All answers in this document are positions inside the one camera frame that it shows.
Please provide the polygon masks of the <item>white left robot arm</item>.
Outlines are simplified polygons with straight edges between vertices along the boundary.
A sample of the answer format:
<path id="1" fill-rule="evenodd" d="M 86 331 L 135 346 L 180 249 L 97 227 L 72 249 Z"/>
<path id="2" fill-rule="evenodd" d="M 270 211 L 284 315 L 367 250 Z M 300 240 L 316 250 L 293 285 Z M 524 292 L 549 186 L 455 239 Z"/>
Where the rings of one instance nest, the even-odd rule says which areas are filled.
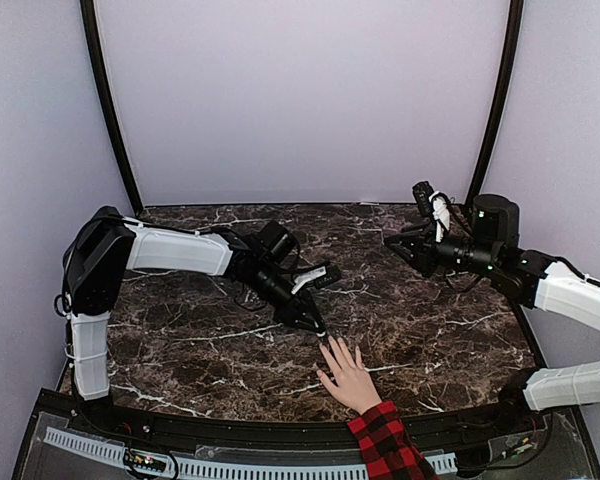
<path id="1" fill-rule="evenodd" d="M 81 417 L 100 436 L 121 427 L 120 412 L 103 398 L 110 393 L 108 323 L 125 275 L 131 271 L 187 271 L 222 277 L 252 290 L 271 306 L 276 322 L 323 335 L 326 326 L 311 288 L 328 275 L 328 263 L 286 266 L 298 253 L 296 237 L 275 221 L 254 234 L 228 227 L 185 230 L 125 217 L 100 208 L 62 258 L 55 313 L 68 323 L 66 356 L 73 363 L 73 390 L 86 403 Z"/>

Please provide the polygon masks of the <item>red plaid sleeve forearm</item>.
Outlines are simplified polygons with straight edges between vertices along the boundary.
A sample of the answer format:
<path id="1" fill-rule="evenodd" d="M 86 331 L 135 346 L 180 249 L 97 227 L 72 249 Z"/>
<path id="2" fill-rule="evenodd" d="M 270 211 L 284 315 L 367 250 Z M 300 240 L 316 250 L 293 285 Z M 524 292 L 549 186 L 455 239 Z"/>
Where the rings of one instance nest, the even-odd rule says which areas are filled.
<path id="1" fill-rule="evenodd" d="M 382 402 L 348 423 L 373 480 L 438 479 L 434 468 L 410 440 L 393 402 Z"/>

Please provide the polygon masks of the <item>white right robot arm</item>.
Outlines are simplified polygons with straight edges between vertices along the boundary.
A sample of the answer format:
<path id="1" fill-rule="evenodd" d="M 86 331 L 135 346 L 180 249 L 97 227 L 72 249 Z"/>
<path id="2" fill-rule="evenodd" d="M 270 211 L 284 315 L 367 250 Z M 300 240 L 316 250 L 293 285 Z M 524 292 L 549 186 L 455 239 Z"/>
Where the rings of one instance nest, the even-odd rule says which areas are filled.
<path id="1" fill-rule="evenodd" d="M 600 280 L 561 256 L 519 246 L 519 207 L 496 194 L 472 201 L 461 235 L 451 231 L 457 215 L 449 198 L 428 182 L 413 188 L 424 223 L 406 227 L 385 245 L 424 277 L 438 270 L 468 272 L 486 279 L 512 303 L 571 318 L 600 332 Z M 499 393 L 490 424 L 514 432 L 529 411 L 600 403 L 600 361 L 516 373 Z"/>

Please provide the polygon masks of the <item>person's bare hand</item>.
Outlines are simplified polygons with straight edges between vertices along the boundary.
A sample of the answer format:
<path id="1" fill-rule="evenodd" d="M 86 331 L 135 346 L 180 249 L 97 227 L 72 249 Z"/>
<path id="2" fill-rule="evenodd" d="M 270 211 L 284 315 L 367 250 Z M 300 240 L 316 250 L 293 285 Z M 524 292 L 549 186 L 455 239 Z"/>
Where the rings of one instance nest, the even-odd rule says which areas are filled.
<path id="1" fill-rule="evenodd" d="M 382 403 L 369 372 L 365 369 L 361 351 L 352 355 L 343 338 L 328 337 L 329 346 L 319 346 L 329 372 L 321 369 L 316 375 L 328 393 L 345 407 L 359 415 Z"/>

